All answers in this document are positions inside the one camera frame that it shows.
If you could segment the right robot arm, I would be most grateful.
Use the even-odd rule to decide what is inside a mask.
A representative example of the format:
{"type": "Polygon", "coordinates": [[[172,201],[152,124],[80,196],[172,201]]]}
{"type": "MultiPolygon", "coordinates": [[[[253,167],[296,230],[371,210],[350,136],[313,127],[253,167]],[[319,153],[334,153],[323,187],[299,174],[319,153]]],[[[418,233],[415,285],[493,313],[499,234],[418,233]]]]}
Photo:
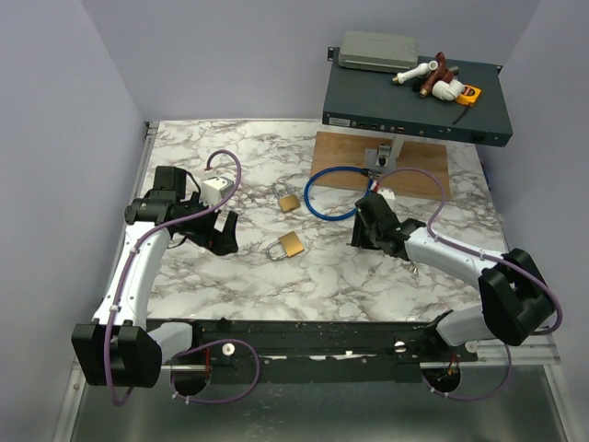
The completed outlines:
{"type": "Polygon", "coordinates": [[[369,192],[355,207],[354,247],[426,264],[479,290],[478,307],[452,310],[433,321],[433,332],[423,338],[431,359],[445,360],[469,341],[498,339],[517,346],[558,311],[527,252],[475,250],[435,234],[422,221],[401,222],[377,192],[369,192]]]}

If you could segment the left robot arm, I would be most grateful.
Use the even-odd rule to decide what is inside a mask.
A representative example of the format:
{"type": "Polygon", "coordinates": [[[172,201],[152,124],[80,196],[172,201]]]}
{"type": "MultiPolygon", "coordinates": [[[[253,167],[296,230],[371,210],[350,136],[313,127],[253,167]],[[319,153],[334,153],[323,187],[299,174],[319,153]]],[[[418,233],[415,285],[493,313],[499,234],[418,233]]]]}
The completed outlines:
{"type": "Polygon", "coordinates": [[[147,328],[147,307],[160,262],[175,235],[216,256],[237,252],[237,213],[229,212],[223,228],[215,224],[219,204],[235,183],[205,172],[194,192],[187,191],[191,174],[159,166],[152,188],[134,199],[124,212],[123,250],[102,303],[87,324],[75,325],[75,355],[92,386],[151,388],[163,363],[176,356],[197,362],[204,342],[184,322],[147,328]]]}

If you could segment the white pipe elbow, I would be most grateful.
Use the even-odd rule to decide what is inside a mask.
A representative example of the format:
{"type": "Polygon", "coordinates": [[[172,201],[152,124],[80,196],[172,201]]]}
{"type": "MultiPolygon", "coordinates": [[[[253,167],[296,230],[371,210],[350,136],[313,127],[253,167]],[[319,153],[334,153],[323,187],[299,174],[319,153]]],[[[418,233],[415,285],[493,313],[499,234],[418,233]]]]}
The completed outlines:
{"type": "Polygon", "coordinates": [[[432,87],[432,95],[443,101],[456,101],[464,90],[465,85],[455,78],[450,82],[439,80],[432,87]]]}

